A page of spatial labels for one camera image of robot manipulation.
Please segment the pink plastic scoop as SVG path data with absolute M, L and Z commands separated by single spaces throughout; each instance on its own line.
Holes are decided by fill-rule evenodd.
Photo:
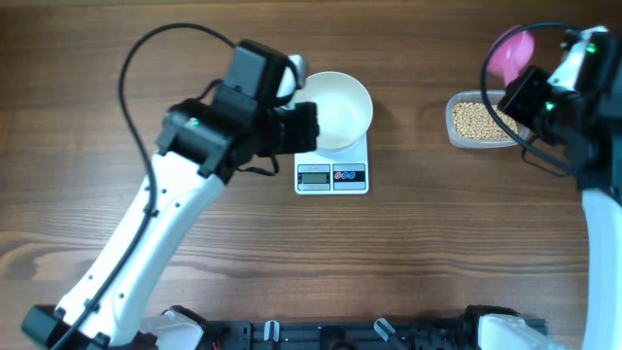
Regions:
M 492 55 L 487 72 L 501 78 L 507 87 L 526 68 L 534 54 L 536 41 L 530 31 L 511 36 Z

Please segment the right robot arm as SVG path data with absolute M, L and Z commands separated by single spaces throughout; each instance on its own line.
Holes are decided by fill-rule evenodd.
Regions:
M 564 159 L 524 150 L 572 177 L 581 191 L 589 241 L 588 306 L 582 346 L 621 346 L 621 39 L 604 26 L 579 30 L 563 24 L 565 55 L 552 73 L 530 65 L 540 23 L 510 28 L 491 47 L 480 74 L 501 76 L 500 111 L 527 127 L 534 140 L 561 146 Z

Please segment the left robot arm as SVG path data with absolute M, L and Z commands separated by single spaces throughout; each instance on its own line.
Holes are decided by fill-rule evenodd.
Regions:
M 210 103 L 171 107 L 146 160 L 147 174 L 85 276 L 55 305 L 36 305 L 22 331 L 43 349 L 200 349 L 208 325 L 174 307 L 145 310 L 156 283 L 198 217 L 252 158 L 312 151 L 316 106 L 294 103 L 306 64 L 251 40 L 234 50 Z

